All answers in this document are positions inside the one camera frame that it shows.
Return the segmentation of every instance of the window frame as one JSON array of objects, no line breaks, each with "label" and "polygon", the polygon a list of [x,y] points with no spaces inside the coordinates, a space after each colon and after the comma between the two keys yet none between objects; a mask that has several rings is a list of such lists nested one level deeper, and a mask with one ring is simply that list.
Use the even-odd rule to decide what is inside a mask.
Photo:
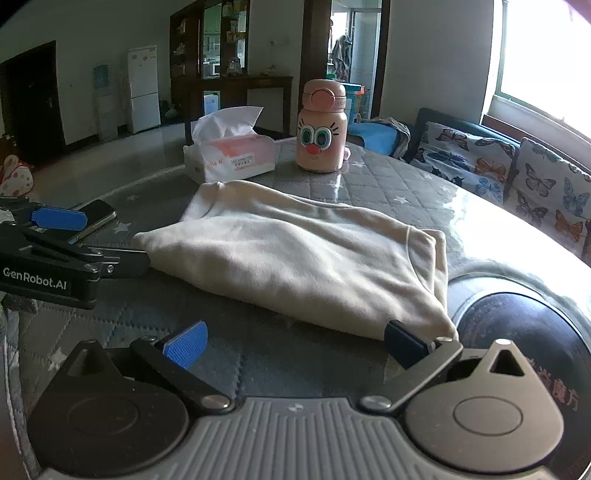
[{"label": "window frame", "polygon": [[505,49],[506,49],[506,41],[507,41],[507,13],[508,13],[507,9],[509,7],[510,0],[502,0],[502,1],[503,1],[503,24],[502,24],[502,35],[501,35],[501,56],[499,58],[499,72],[496,77],[495,95],[502,97],[506,100],[509,100],[510,102],[517,103],[518,105],[521,105],[522,107],[525,107],[529,110],[532,110],[532,111],[542,115],[543,117],[546,117],[547,119],[552,120],[553,122],[565,127],[567,130],[584,138],[586,141],[591,143],[591,136],[580,132],[575,127],[566,123],[563,119],[555,117],[554,115],[551,115],[550,113],[542,110],[541,108],[538,108],[535,105],[532,105],[531,103],[524,102],[523,100],[521,100],[515,96],[509,95],[508,93],[505,93],[501,90],[501,85],[503,83],[503,73],[505,70]]}]

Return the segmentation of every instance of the dark wooden door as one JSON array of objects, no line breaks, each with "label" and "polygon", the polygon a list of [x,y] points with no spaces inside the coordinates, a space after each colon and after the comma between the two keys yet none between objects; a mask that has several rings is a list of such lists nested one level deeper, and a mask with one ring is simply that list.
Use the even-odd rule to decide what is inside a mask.
[{"label": "dark wooden door", "polygon": [[39,165],[63,154],[55,42],[7,60],[0,76],[5,125],[21,159]]}]

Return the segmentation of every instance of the folded cloth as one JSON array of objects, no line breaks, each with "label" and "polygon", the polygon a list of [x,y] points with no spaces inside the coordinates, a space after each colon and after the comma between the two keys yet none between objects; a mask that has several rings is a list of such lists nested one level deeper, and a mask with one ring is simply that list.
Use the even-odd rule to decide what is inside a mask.
[{"label": "folded cloth", "polygon": [[392,158],[402,158],[408,150],[408,144],[410,143],[410,130],[406,125],[398,120],[395,120],[391,116],[385,116],[383,118],[377,117],[371,120],[364,120],[364,122],[370,122],[373,124],[388,125],[398,132],[400,140],[396,146],[396,150],[390,154]]},{"label": "folded cloth", "polygon": [[429,339],[447,316],[445,235],[248,181],[203,184],[181,221],[138,233],[152,267],[305,322],[374,339],[397,319]]}]

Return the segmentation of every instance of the window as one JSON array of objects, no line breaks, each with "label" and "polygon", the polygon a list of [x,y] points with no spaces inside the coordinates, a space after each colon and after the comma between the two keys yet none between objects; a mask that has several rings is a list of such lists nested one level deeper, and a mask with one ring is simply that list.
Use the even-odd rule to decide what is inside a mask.
[{"label": "window", "polygon": [[504,0],[497,95],[591,138],[591,25],[564,0]]}]

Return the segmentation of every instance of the butterfly cushion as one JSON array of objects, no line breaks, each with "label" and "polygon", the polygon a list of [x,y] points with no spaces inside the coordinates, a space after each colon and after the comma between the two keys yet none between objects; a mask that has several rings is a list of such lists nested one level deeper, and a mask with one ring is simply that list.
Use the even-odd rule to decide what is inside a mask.
[{"label": "butterfly cushion", "polygon": [[502,140],[427,122],[410,164],[502,206],[514,156],[515,148]]},{"label": "butterfly cushion", "polygon": [[505,210],[582,258],[591,219],[591,177],[527,138],[521,141],[515,170]]}]

